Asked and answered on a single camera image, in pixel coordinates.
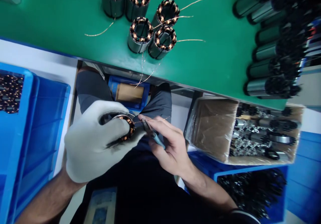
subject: gloved hand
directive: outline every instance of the gloved hand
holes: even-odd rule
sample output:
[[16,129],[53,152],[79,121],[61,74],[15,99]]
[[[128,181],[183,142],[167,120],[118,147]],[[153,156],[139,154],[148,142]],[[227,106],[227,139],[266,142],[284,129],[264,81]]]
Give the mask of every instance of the gloved hand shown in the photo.
[[99,120],[105,114],[128,114],[128,110],[117,102],[95,101],[65,136],[66,170],[74,182],[88,182],[103,175],[146,134],[142,128],[135,129],[129,140],[106,148],[129,132],[129,124],[126,120],[113,119],[101,125]]

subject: cardboard box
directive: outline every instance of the cardboard box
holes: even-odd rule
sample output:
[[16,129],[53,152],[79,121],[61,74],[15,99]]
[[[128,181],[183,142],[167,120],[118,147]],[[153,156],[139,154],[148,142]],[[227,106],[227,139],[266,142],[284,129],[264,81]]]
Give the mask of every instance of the cardboard box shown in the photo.
[[[276,149],[287,153],[289,160],[272,160],[265,156],[229,156],[238,104],[236,101],[217,100],[210,96],[197,99],[188,121],[186,139],[197,149],[224,164],[276,165],[293,163],[300,137],[299,129],[284,132],[284,134],[297,139],[293,146],[281,143],[275,145]],[[293,109],[292,115],[278,119],[298,120],[302,122],[305,107],[296,104],[287,104],[287,106]],[[258,116],[241,116],[240,118],[253,119],[258,118]]]

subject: green anti-static mat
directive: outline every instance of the green anti-static mat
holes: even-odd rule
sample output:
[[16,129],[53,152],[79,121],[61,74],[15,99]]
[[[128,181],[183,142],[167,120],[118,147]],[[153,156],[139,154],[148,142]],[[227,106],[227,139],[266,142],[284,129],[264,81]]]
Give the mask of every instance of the green anti-static mat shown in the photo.
[[[162,0],[151,0],[146,17],[152,20]],[[175,0],[182,9],[197,0]],[[255,48],[259,26],[232,14],[236,0],[204,0],[181,11],[174,29],[178,42],[153,73],[201,90],[283,109],[286,100],[260,100],[243,93],[246,67]],[[0,37],[71,56],[141,72],[141,54],[127,47],[130,22],[114,20],[101,8],[101,0],[22,0],[19,5],[0,2]],[[151,74],[160,61],[144,53],[143,72]]]

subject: bare hand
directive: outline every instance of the bare hand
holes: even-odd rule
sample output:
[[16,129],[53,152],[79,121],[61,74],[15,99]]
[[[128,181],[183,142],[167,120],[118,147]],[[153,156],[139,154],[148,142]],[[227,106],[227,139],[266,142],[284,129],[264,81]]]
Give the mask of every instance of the bare hand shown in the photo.
[[182,178],[188,175],[193,168],[193,164],[187,155],[183,132],[159,116],[151,119],[147,116],[139,115],[138,118],[147,120],[154,130],[165,137],[165,150],[162,146],[156,144],[154,140],[149,140],[151,150],[159,160],[161,167],[169,173]]

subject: blue storage crate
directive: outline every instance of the blue storage crate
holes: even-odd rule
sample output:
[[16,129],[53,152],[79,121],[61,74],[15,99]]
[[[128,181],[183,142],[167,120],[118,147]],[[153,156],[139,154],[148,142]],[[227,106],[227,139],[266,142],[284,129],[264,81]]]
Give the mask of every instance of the blue storage crate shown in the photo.
[[[189,157],[193,164],[208,177],[217,182],[219,176],[232,175],[238,173],[261,171],[271,168],[278,168],[282,171],[284,178],[288,176],[287,165],[258,165],[258,166],[242,166],[242,165],[226,165],[213,160],[202,152],[189,152]],[[266,207],[266,211],[270,219],[263,218],[261,224],[283,223],[287,209],[286,201],[287,186],[284,186],[282,196],[276,196],[278,202],[271,207]]]
[[0,63],[24,76],[19,112],[0,111],[0,223],[13,223],[53,177],[70,86]]
[[[108,81],[108,86],[113,94],[114,99],[116,99],[116,93],[117,93],[117,87],[120,83],[124,84],[137,84],[137,81],[123,78],[123,77],[118,77],[118,76],[109,76],[109,81]],[[149,93],[149,83],[141,83],[139,86],[144,88],[143,96],[141,99],[140,103],[133,103],[133,102],[127,102],[127,101],[119,101],[122,105],[124,105],[127,109],[131,111],[139,111],[141,112],[143,108],[147,105],[147,98],[148,98],[148,93]]]

